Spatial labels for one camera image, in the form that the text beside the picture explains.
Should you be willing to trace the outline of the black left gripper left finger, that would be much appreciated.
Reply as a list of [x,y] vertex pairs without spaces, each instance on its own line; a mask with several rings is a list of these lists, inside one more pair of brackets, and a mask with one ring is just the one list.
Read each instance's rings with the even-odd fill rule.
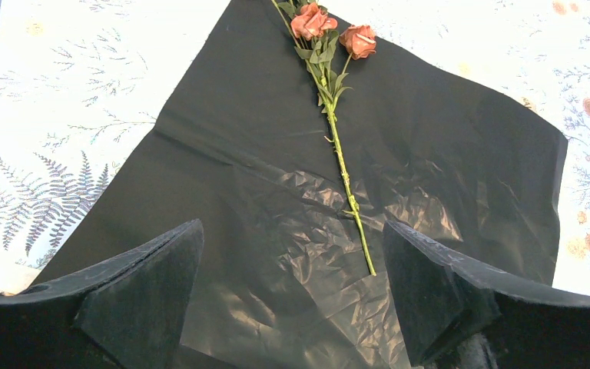
[[189,221],[80,271],[0,294],[0,368],[169,368],[204,231]]

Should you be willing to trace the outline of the black wrapping paper sheet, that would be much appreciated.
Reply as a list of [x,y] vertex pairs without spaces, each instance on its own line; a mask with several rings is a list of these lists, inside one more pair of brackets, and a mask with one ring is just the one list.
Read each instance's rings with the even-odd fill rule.
[[184,346],[239,368],[407,368],[382,253],[402,221],[551,284],[567,141],[517,101],[385,40],[336,108],[370,276],[310,74],[269,1],[232,1],[39,281],[195,218]]

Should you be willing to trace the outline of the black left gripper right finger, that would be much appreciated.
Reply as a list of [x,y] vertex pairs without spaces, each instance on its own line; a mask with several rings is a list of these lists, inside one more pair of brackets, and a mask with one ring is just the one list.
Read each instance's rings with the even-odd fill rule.
[[423,368],[590,368],[590,296],[454,251],[399,222],[383,256],[409,362]]

